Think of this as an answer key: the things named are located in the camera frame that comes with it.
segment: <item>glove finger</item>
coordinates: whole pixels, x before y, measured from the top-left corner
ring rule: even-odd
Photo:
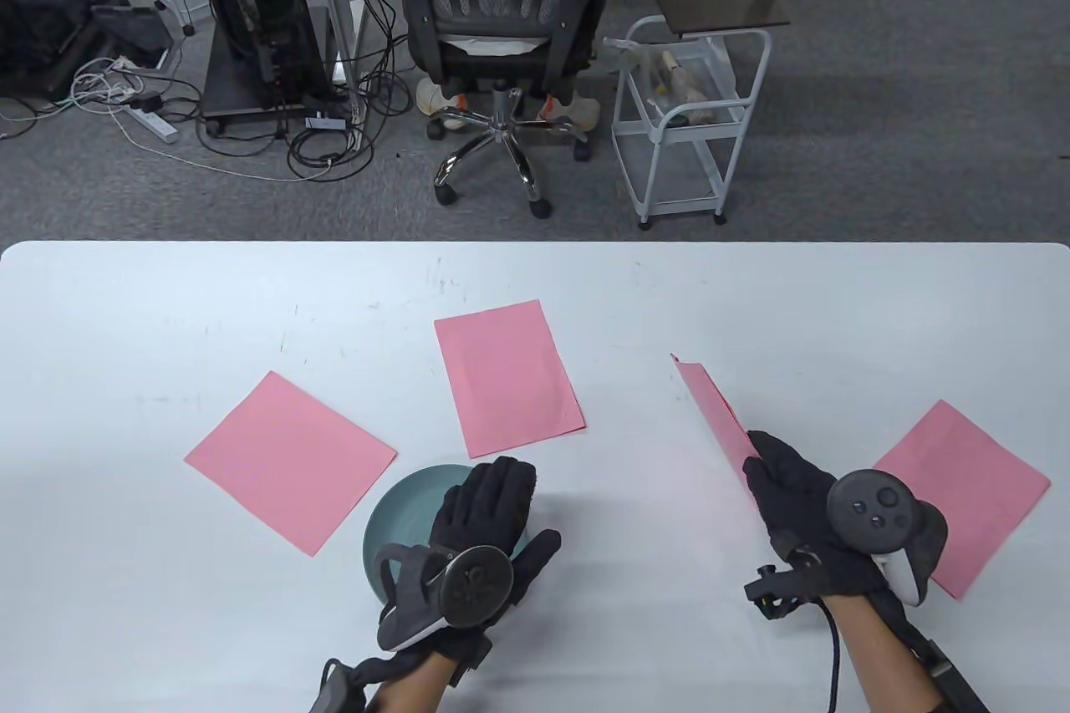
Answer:
[[[500,456],[491,462],[472,499],[472,510],[477,515],[488,518],[493,516],[506,476],[516,464],[517,460],[511,456]]]
[[[500,520],[508,520],[509,536],[516,544],[520,533],[528,524],[528,514],[532,509],[532,496],[535,495],[535,466],[531,462],[515,461],[509,467],[498,499],[494,516]]]
[[[442,506],[439,507],[439,512],[434,515],[434,522],[431,524],[430,540],[435,540],[435,535],[453,522],[454,514],[457,510],[457,497],[460,492],[461,486],[459,484],[455,484],[446,490],[446,494],[442,497]]]
[[[556,529],[544,529],[532,537],[532,542],[513,561],[513,592],[509,594],[509,604],[520,603],[528,593],[528,587],[560,548],[561,532]]]
[[[472,503],[475,499],[475,494],[483,484],[484,477],[487,475],[487,471],[490,470],[490,462],[479,462],[472,469],[472,472],[468,474],[464,480],[464,484],[461,485],[460,492],[457,495],[457,506],[454,510],[454,524],[468,524],[472,515]]]
[[[831,473],[804,459],[799,453],[779,437],[768,431],[748,431],[754,450],[762,457],[774,483],[796,492],[827,492],[836,483]]]
[[[773,503],[773,499],[777,498],[783,490],[773,480],[773,476],[769,475],[769,469],[765,465],[765,461],[755,456],[749,456],[744,460],[743,472],[747,476],[747,488],[750,490],[750,495],[754,497],[754,501],[758,502],[758,511],[764,519],[765,515],[768,514],[769,504]]]

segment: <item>computer tower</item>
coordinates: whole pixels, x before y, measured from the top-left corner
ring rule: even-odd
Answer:
[[[317,101],[331,97],[333,63],[325,61],[334,51],[332,31],[330,25],[312,25],[306,0],[210,1],[216,21],[213,62],[220,48],[227,49],[234,64],[225,67],[251,82],[261,109],[299,105],[306,94]],[[212,105],[210,97],[207,117]]]

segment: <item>black glove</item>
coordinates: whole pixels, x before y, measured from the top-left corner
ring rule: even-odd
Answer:
[[[749,457],[743,470],[778,556],[795,567],[815,558],[825,574],[822,595],[860,596],[887,588],[873,560],[832,531],[826,502],[836,477],[770,434],[747,436],[762,458]]]
[[[450,487],[431,527],[429,544],[455,552],[474,546],[494,546],[511,555],[528,525],[535,492],[535,466],[510,456],[480,462],[464,484]],[[416,643],[412,649],[439,652],[460,664],[456,680],[475,668],[490,651],[486,629],[493,626],[510,606],[518,604],[532,580],[561,548],[561,533],[544,529],[513,560],[513,592],[494,616],[482,626],[467,629],[447,627]]]

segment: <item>white sneaker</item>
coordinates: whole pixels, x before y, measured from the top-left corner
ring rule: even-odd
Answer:
[[[561,101],[550,94],[542,104],[542,110],[538,112],[540,120],[557,120],[559,117],[568,117],[572,120],[581,132],[588,133],[598,124],[598,117],[601,113],[601,106],[593,97],[581,97],[577,91],[572,93],[572,103],[562,105]]]
[[[416,86],[416,108],[431,117],[440,109],[468,110],[468,101],[463,94],[457,94],[447,101],[446,97],[443,97],[442,87],[439,84],[432,81],[431,78],[421,78]],[[464,120],[443,120],[442,122],[450,132],[459,132],[468,124]]]

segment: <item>white cable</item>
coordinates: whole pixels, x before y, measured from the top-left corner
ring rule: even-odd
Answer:
[[[100,63],[100,61],[106,61],[108,66],[105,67],[103,72],[87,72],[89,66],[92,64]],[[119,63],[119,59],[93,59],[87,61],[87,63],[81,64],[80,67],[75,72],[74,78],[71,81],[71,91],[67,97],[59,102],[57,109],[50,109],[49,112],[39,115],[35,120],[43,120],[47,117],[54,117],[54,115],[63,112],[63,110],[68,109],[71,106],[75,106],[77,109],[83,110],[88,113],[96,115],[108,115],[114,124],[119,125],[120,132],[123,132],[123,136],[131,145],[138,148],[139,151],[149,152],[149,154],[160,155],[164,158],[170,158],[171,162],[179,162],[180,164],[186,164],[187,166],[198,167],[199,169],[207,169],[212,171],[212,173],[231,175],[234,178],[251,178],[254,181],[272,181],[274,183],[303,183],[306,181],[316,181],[317,178],[323,178],[324,175],[330,173],[334,168],[334,163],[332,160],[327,160],[327,166],[321,169],[318,173],[303,176],[302,178],[272,178],[266,175],[251,175],[251,173],[238,173],[238,171],[232,169],[224,169],[223,167],[211,166],[211,164],[198,164],[197,162],[190,162],[188,158],[181,158],[179,155],[165,154],[163,151],[157,151],[155,148],[146,147],[146,145],[135,141],[134,137],[129,135],[125,125],[119,121],[119,112],[112,103],[122,103],[124,101],[129,101],[137,94],[141,94],[144,91],[144,81],[142,81],[141,76],[133,74],[133,72],[122,71],[116,66]],[[118,86],[118,84],[111,84],[108,81],[109,72],[116,72],[116,74],[126,75],[127,79],[134,78],[137,84],[134,86]],[[79,84],[88,82],[88,87],[80,87]],[[103,87],[97,87],[98,84],[103,84]],[[82,103],[96,102],[104,103],[104,110],[88,109]],[[3,120],[9,122],[29,122],[30,120],[12,120],[10,117],[4,117],[0,113]]]

